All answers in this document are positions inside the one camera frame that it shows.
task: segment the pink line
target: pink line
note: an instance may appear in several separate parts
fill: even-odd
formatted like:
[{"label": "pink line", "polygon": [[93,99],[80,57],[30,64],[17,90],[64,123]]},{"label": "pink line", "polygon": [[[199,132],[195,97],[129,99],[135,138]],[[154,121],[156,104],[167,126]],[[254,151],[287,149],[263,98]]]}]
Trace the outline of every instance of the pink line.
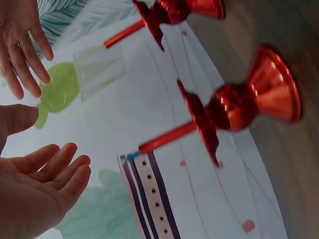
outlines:
[{"label": "pink line", "polygon": [[[153,54],[153,52],[152,52],[150,46],[148,45],[148,43],[147,43],[146,40],[144,39],[144,36],[143,36],[142,33],[141,33],[141,35],[142,35],[142,38],[143,38],[143,40],[144,40],[146,46],[148,47],[148,49],[149,49],[149,51],[150,51],[150,53],[151,53],[151,55],[152,55],[152,58],[153,58],[153,60],[154,60],[154,62],[155,62],[155,64],[156,64],[156,67],[157,67],[158,71],[159,71],[161,80],[163,81],[163,83],[164,83],[164,85],[165,85],[165,88],[166,88],[166,91],[167,91],[167,95],[168,95],[168,98],[169,98],[169,101],[170,101],[170,105],[171,105],[171,111],[172,111],[172,114],[173,114],[173,121],[174,121],[174,124],[175,124],[175,126],[176,126],[173,102],[172,102],[172,100],[171,100],[171,98],[170,98],[170,96],[169,96],[168,87],[167,87],[167,85],[166,85],[166,82],[165,82],[165,80],[164,80],[164,77],[163,77],[163,75],[162,75],[162,73],[161,73],[161,71],[160,71],[159,65],[157,64],[157,61],[156,61],[156,59],[155,59],[155,56],[154,56],[154,54]],[[173,60],[173,63],[174,63],[175,69],[176,69],[177,76],[178,76],[177,67],[176,67],[176,65],[175,65],[175,61],[174,61],[173,57],[172,57],[172,60]],[[183,158],[183,160],[185,161],[185,156],[184,156],[184,153],[183,153],[183,151],[182,151],[182,149],[181,149],[180,141],[178,141],[178,145],[179,145],[179,149],[180,149],[181,154],[182,154],[182,158]],[[198,203],[197,203],[197,200],[196,200],[196,197],[195,197],[195,192],[194,192],[193,184],[192,184],[192,181],[191,181],[191,179],[190,179],[190,174],[189,174],[189,171],[188,171],[187,166],[186,166],[186,170],[187,170],[188,179],[189,179],[189,182],[190,182],[191,190],[192,190],[193,197],[194,197],[194,200],[195,200],[195,205],[196,205],[196,208],[197,208],[197,211],[198,211],[198,214],[199,214],[201,223],[202,223],[202,225],[203,225],[203,228],[204,228],[204,230],[205,230],[205,233],[206,233],[207,238],[210,239],[210,237],[209,237],[209,235],[208,235],[208,231],[207,231],[207,229],[206,229],[206,227],[205,227],[205,224],[204,224],[204,220],[203,220],[203,218],[202,218],[202,216],[201,216],[201,214],[200,214],[200,211],[199,211],[199,206],[198,206]]]},{"label": "pink line", "polygon": [[229,142],[229,140],[226,138],[228,144],[238,153],[241,161],[243,162],[244,166],[247,168],[248,172],[253,176],[254,181],[257,183],[258,187],[260,188],[260,191],[262,192],[262,194],[264,194],[264,197],[266,198],[266,200],[269,202],[270,206],[272,207],[272,209],[275,211],[275,214],[277,215],[277,217],[279,218],[280,222],[284,224],[284,221],[282,219],[282,217],[279,215],[277,209],[275,208],[275,205],[273,204],[273,202],[271,201],[271,199],[268,197],[268,195],[266,194],[265,190],[263,189],[263,187],[261,186],[261,184],[258,182],[257,177],[255,176],[255,174],[251,171],[251,169],[249,168],[249,166],[247,165],[247,163],[245,162],[244,158],[241,156],[240,152],[237,150],[237,148],[234,148],[234,146]]},{"label": "pink line", "polygon": [[189,62],[188,53],[187,53],[187,49],[186,49],[186,45],[185,45],[185,40],[184,40],[183,34],[181,33],[180,26],[178,26],[178,28],[179,28],[179,31],[180,31],[181,38],[182,38],[182,40],[183,40],[183,45],[184,45],[184,49],[185,49],[185,53],[186,53],[186,58],[187,58],[187,63],[188,63],[189,71],[190,71],[191,77],[192,77],[192,79],[193,79],[193,82],[194,82],[194,84],[195,84],[195,86],[196,86],[196,89],[197,89],[197,91],[199,92],[197,83],[196,83],[195,78],[194,78],[194,75],[193,75],[193,71],[191,70],[191,67],[190,67],[190,62]]},{"label": "pink line", "polygon": [[[187,49],[186,49],[186,45],[185,45],[185,40],[184,40],[183,34],[181,33],[181,30],[180,30],[180,34],[181,34],[181,37],[182,37],[182,39],[183,39],[184,50],[185,50],[185,53],[186,53],[186,58],[187,58],[187,62],[188,62],[189,71],[190,71],[190,73],[191,73],[193,82],[194,82],[194,84],[196,85],[197,91],[199,92],[199,89],[198,89],[198,87],[197,87],[196,81],[195,81],[195,79],[194,79],[194,75],[193,75],[192,70],[191,70],[191,67],[190,67],[190,62],[189,62],[188,53],[187,53]],[[218,180],[218,183],[219,183],[219,185],[220,185],[220,188],[221,188],[221,190],[222,190],[222,192],[223,192],[223,194],[224,194],[225,200],[226,200],[226,202],[227,202],[227,204],[228,204],[228,206],[229,206],[229,208],[230,208],[230,210],[231,210],[231,212],[232,212],[234,218],[236,219],[236,221],[238,222],[238,224],[239,224],[240,227],[242,228],[242,224],[240,223],[239,218],[238,218],[237,215],[235,214],[235,211],[234,211],[233,207],[231,206],[231,204],[230,204],[230,202],[229,202],[229,200],[228,200],[228,198],[227,198],[226,192],[225,192],[224,187],[223,187],[223,185],[222,185],[222,183],[221,183],[221,181],[220,181],[219,175],[218,175],[218,173],[217,173],[215,167],[214,167],[214,171],[215,171],[215,173],[216,173],[217,180]]]},{"label": "pink line", "polygon": [[178,70],[177,70],[177,67],[176,67],[176,64],[175,64],[175,61],[174,61],[173,54],[171,53],[171,49],[170,49],[170,46],[169,46],[168,40],[167,40],[167,38],[166,38],[166,36],[165,36],[165,34],[164,34],[164,33],[163,33],[163,36],[164,36],[165,41],[166,41],[166,43],[167,43],[168,51],[169,51],[169,53],[170,53],[171,59],[173,60],[173,64],[174,64],[174,67],[175,67],[175,70],[176,70],[176,73],[177,73],[177,77],[179,78],[179,73],[178,73]]}]

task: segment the hand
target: hand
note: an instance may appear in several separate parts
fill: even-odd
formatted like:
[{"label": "hand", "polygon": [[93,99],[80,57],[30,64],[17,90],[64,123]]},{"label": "hand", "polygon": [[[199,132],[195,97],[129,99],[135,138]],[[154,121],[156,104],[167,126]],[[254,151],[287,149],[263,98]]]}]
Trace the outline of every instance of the hand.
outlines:
[{"label": "hand", "polygon": [[[37,116],[33,107],[0,106],[0,153],[7,136],[31,127]],[[25,157],[0,158],[0,238],[35,238],[63,219],[91,173],[88,156],[69,165],[76,150],[73,143],[52,144]]]},{"label": "hand", "polygon": [[37,0],[0,0],[0,77],[5,78],[13,94],[23,98],[23,86],[36,98],[41,89],[33,78],[30,66],[40,81],[50,77],[37,56],[29,31],[47,60],[53,59],[51,46],[42,30]]}]

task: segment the wooden table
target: wooden table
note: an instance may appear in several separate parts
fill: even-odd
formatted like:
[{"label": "wooden table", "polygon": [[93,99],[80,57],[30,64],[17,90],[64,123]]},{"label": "wooden table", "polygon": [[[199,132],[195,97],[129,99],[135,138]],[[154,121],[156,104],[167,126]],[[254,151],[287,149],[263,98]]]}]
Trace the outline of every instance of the wooden table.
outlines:
[{"label": "wooden table", "polygon": [[242,82],[261,43],[289,64],[303,101],[296,125],[258,118],[250,127],[289,239],[319,238],[319,1],[225,0],[226,19],[191,26],[226,82]]}]

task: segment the red stick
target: red stick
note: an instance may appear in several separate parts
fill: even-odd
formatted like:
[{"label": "red stick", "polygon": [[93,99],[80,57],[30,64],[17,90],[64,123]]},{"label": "red stick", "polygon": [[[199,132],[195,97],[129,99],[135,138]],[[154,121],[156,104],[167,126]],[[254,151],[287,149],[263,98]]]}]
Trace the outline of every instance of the red stick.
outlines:
[{"label": "red stick", "polygon": [[151,141],[144,143],[139,146],[140,153],[149,153],[153,151],[156,148],[159,148],[163,145],[166,145],[168,143],[171,143],[197,129],[196,123],[194,121],[190,121],[186,124],[183,124],[182,126],[173,129],[170,132],[164,133],[160,136],[158,136],[155,139],[152,139]]},{"label": "red stick", "polygon": [[109,48],[109,47],[113,46],[114,44],[118,43],[119,41],[121,41],[122,39],[124,39],[125,37],[127,37],[127,36],[133,34],[134,32],[142,29],[143,27],[145,27],[144,22],[142,20],[140,20],[137,23],[133,24],[132,26],[126,28],[123,31],[121,31],[117,35],[113,36],[112,38],[106,40],[104,42],[104,46],[106,48]]}]

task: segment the red candle holder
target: red candle holder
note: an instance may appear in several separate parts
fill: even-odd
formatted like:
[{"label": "red candle holder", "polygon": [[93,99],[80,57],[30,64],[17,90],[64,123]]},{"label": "red candle holder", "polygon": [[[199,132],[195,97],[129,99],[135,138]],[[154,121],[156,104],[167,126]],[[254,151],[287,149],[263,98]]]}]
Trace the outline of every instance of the red candle holder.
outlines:
[{"label": "red candle holder", "polygon": [[220,87],[205,107],[196,94],[184,89],[180,80],[177,83],[192,121],[140,145],[140,153],[148,153],[198,130],[212,162],[218,167],[216,129],[241,131],[258,115],[288,123],[295,123],[301,117],[301,99],[291,71],[282,58],[265,45],[258,49],[245,82]]},{"label": "red candle holder", "polygon": [[156,0],[151,8],[145,2],[132,0],[142,20],[104,42],[106,48],[111,47],[125,37],[146,26],[159,47],[164,51],[161,39],[161,24],[175,25],[187,19],[190,13],[197,13],[216,19],[225,18],[223,0]]}]

